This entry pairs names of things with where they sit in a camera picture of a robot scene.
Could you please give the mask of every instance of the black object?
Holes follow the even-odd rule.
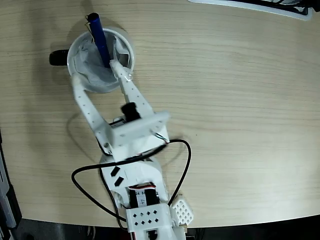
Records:
[[[50,53],[49,63],[52,66],[67,66],[68,49],[57,50]]]
[[[3,164],[3,168],[1,167],[0,169],[0,186],[2,187],[0,203],[0,228],[2,231],[2,240],[8,240],[11,236],[9,229],[14,229],[18,226],[19,222],[22,219],[22,214],[19,208],[14,187],[12,186],[9,179],[4,152],[1,144],[2,137],[0,132],[0,161],[2,161]]]
[[[159,199],[157,197],[157,192],[155,189],[135,189],[135,190],[129,190],[129,197],[130,197],[130,206],[132,209],[138,208],[138,196],[140,194],[145,195],[145,201],[146,205],[155,205],[159,204]]]
[[[121,112],[124,114],[127,123],[141,118],[137,112],[137,106],[134,102],[129,102],[123,105],[121,107]]]
[[[310,0],[309,2],[316,12],[320,12],[320,0]]]

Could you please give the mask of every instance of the floor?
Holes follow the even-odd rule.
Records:
[[[190,228],[189,240],[319,240],[320,215],[273,223]],[[129,240],[119,228],[88,227],[23,219],[15,240]]]

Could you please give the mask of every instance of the wood grain surface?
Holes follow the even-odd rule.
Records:
[[[192,146],[181,188],[191,227],[320,214],[320,14],[306,22],[186,0],[3,0],[0,127],[24,218],[117,225],[71,181],[101,152],[67,69],[48,61],[93,11],[130,34],[135,84],[155,111],[171,113],[170,136]],[[108,121],[120,116],[119,89],[90,97]],[[186,157],[179,144],[158,155],[171,193]],[[97,171],[78,179],[112,207]]]

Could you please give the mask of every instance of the pen clip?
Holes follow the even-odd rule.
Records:
[[[89,27],[89,24],[90,24],[90,22],[86,22],[84,25],[86,26],[86,28],[88,29],[89,33],[91,34],[92,42],[94,42],[94,41],[95,41],[95,38],[94,38],[94,35],[93,35],[92,32],[91,32],[91,29],[90,29],[90,27]]]

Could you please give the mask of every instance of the cup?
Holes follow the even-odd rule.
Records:
[[[126,49],[128,52],[128,59],[126,61],[126,65],[124,67],[127,67],[131,71],[134,70],[135,62],[136,62],[136,55],[135,55],[135,49],[133,45],[133,41],[129,37],[128,33],[124,31],[121,28],[109,26],[106,28],[103,28],[103,32],[106,36],[107,43],[108,38],[110,36],[114,36],[117,39],[117,42],[115,42],[116,48],[119,46],[121,49]],[[56,50],[53,51],[49,56],[49,63],[52,66],[67,66],[70,76],[72,76],[75,73],[80,73],[82,75],[83,72],[82,69],[79,69],[76,66],[75,58],[77,58],[77,53],[79,52],[79,48],[81,44],[84,41],[92,40],[92,35],[89,31],[84,32],[80,36],[78,36],[74,42],[71,44],[69,49],[62,49],[62,50]],[[91,81],[90,79],[88,81],[90,86],[90,91],[95,93],[108,93],[113,91],[119,86],[119,82],[114,79],[101,79],[101,81]]]

